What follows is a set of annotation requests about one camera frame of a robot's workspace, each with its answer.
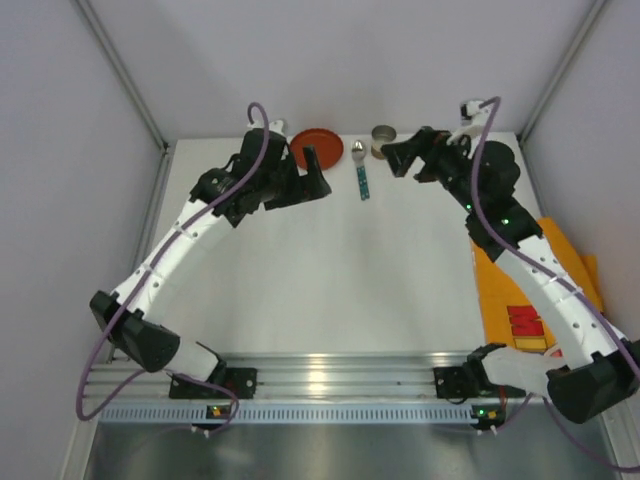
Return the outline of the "metal cup with brown band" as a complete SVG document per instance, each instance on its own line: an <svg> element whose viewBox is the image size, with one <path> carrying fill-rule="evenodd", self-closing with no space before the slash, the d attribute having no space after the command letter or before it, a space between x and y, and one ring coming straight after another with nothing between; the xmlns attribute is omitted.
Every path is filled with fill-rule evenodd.
<svg viewBox="0 0 640 480"><path fill-rule="evenodd" d="M386 157L382 153L382 146L388 143L393 143L397 137L396 130L386 124L376 125L371 131L371 154L374 158L379 160L385 160Z"/></svg>

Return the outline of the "red round plate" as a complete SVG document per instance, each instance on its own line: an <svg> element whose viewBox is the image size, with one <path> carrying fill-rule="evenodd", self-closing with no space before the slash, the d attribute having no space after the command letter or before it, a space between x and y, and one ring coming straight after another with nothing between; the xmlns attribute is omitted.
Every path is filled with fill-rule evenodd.
<svg viewBox="0 0 640 480"><path fill-rule="evenodd" d="M303 170L307 169L307 163L303 155L303 148L307 146L314 148L322 171L334 167L344 153L343 142L333 131L324 128L311 128L301 131L291 140L290 148L294 154L296 164Z"/></svg>

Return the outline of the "spoon with teal handle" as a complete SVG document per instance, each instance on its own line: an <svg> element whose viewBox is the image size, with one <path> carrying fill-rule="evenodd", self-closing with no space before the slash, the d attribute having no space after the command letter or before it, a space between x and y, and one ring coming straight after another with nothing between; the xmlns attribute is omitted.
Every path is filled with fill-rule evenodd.
<svg viewBox="0 0 640 480"><path fill-rule="evenodd" d="M356 168L356 176L358 181L359 195L362 201L370 198L370 191L366 173L365 158L367 156L366 144L356 139L351 144L351 158Z"/></svg>

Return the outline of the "orange Mickey Mouse placemat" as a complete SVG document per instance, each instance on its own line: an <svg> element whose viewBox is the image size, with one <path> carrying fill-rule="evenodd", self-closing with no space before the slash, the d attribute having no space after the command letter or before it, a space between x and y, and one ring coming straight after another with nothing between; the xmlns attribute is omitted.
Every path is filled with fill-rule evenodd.
<svg viewBox="0 0 640 480"><path fill-rule="evenodd" d="M603 310L596 257L579 255L552 218L542 217L538 223L561 266L587 298ZM552 330L519 287L488 259L482 249L472 245L471 251L485 340L524 352L560 357L562 352Z"/></svg>

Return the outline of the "fork with green handle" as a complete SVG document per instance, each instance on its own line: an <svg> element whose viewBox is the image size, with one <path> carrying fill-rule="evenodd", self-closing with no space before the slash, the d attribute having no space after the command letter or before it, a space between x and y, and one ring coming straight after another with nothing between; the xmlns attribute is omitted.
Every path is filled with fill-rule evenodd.
<svg viewBox="0 0 640 480"><path fill-rule="evenodd" d="M284 119L273 120L269 123L269 130L279 135L285 136L287 132L287 124Z"/></svg>

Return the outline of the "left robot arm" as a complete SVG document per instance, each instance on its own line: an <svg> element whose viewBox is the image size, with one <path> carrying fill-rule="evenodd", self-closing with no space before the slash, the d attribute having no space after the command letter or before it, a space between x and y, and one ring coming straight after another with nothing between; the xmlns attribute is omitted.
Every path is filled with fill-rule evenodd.
<svg viewBox="0 0 640 480"><path fill-rule="evenodd" d="M318 149L305 145L302 155L304 174L284 135L253 128L227 165L203 173L170 230L134 273L112 292L92 297L90 309L109 342L146 372L218 382L224 361L169 326L169 307L196 267L245 217L330 194Z"/></svg>

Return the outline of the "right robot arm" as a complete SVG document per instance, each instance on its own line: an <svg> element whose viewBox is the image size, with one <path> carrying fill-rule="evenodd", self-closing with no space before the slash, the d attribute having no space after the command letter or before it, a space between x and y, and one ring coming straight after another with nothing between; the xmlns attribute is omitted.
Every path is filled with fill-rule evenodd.
<svg viewBox="0 0 640 480"><path fill-rule="evenodd" d="M639 389L639 344L606 320L553 253L543 229L516 199L513 150L488 134L500 100L470 100L455 131L420 128L381 146L391 172L415 160L419 183L438 182L464 208L473 244L524 293L550 327L561 356L500 343L480 347L463 367L478 391L505 386L536 394L568 421L583 424Z"/></svg>

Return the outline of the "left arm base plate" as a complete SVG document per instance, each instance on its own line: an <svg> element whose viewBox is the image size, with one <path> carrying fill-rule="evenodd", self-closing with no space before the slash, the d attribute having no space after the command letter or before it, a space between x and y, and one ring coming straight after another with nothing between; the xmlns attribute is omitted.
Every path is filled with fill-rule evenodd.
<svg viewBox="0 0 640 480"><path fill-rule="evenodd" d="M227 367L223 374L218 375L214 380L209 380L209 383L229 390L240 400L252 399L257 388L257 376L258 370L256 368ZM225 399L228 398L228 395L172 376L169 397L179 400L209 400Z"/></svg>

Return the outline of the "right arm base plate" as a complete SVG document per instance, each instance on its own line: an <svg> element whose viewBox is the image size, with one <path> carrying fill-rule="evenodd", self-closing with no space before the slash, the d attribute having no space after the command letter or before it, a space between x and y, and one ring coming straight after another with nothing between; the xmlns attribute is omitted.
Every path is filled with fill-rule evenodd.
<svg viewBox="0 0 640 480"><path fill-rule="evenodd" d="M503 387L491 384L486 374L468 366L435 367L433 369L436 396L462 403L476 398L504 398Z"/></svg>

